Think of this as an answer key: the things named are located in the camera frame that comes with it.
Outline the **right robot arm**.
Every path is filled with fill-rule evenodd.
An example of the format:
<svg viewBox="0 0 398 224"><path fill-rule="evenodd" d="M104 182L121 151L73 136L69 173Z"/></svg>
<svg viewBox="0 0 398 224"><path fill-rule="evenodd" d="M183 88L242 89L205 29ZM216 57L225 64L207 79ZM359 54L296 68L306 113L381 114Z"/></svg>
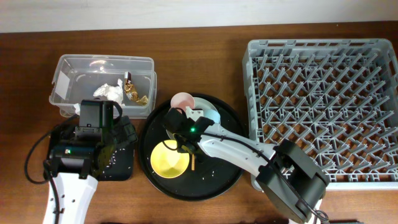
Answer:
<svg viewBox="0 0 398 224"><path fill-rule="evenodd" d="M177 152L222 159L254 175L280 213L296 223L329 223L317 208L330 181L296 143L266 144L232 133L204 116L189 118L170 109L164 128L177 141Z"/></svg>

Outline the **light blue cup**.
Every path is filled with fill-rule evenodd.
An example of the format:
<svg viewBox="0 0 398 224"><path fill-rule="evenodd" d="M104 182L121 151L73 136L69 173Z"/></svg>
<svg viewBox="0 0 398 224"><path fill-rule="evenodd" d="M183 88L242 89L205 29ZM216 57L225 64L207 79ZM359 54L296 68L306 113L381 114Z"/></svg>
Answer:
<svg viewBox="0 0 398 224"><path fill-rule="evenodd" d="M221 122L221 115L217 110L209 109L204 111L204 117L213 120L215 123L220 124Z"/></svg>

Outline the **wooden chopstick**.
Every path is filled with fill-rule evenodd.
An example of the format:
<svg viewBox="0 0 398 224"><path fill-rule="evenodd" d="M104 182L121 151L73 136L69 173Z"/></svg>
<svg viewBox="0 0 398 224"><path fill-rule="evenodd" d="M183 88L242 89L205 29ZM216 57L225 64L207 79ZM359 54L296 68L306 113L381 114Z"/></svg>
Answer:
<svg viewBox="0 0 398 224"><path fill-rule="evenodd" d="M194 154L192 154L191 155L192 156L192 158L191 158L191 170L192 171L194 171L195 170L195 155Z"/></svg>

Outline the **yellow bowl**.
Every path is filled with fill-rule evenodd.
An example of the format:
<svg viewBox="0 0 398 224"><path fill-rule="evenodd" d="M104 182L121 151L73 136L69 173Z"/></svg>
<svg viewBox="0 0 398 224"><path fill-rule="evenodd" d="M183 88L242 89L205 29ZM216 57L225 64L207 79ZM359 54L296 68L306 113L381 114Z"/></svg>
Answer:
<svg viewBox="0 0 398 224"><path fill-rule="evenodd" d="M176 140L165 140L156 145L150 155L150 165L160 177L173 179L182 175L188 168L190 156L177 152Z"/></svg>

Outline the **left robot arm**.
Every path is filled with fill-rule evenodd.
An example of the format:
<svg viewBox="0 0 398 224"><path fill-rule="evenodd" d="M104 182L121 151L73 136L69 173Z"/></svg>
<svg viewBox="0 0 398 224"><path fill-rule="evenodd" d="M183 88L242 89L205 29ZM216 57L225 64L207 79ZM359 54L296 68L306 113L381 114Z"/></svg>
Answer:
<svg viewBox="0 0 398 224"><path fill-rule="evenodd" d="M132 176L137 134L127 116L111 130L62 124L51 135L44 176L49 197L44 223L84 223L99 182Z"/></svg>

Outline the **pink cup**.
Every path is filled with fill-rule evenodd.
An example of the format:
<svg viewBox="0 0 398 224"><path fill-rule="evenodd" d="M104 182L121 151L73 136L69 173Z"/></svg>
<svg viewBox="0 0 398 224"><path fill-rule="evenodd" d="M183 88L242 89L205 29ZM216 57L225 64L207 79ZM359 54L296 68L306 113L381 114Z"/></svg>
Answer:
<svg viewBox="0 0 398 224"><path fill-rule="evenodd" d="M175 94L172 97L172 99L170 101L170 107L171 108L181 108L183 110L185 110L186 107L194 109L194 107L195 107L195 99L189 93L180 92L180 93Z"/></svg>

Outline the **white tissue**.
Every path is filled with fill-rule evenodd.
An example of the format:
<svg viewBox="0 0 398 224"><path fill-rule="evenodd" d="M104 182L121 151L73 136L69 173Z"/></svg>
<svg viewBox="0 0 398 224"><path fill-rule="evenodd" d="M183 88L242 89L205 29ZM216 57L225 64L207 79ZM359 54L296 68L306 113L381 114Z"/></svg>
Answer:
<svg viewBox="0 0 398 224"><path fill-rule="evenodd" d="M123 89L123 81L118 79L116 86L110 86L107 83L100 86L95 92L93 93L94 97L104 96L107 100L115 101L119 105L123 104L124 98L124 89Z"/></svg>

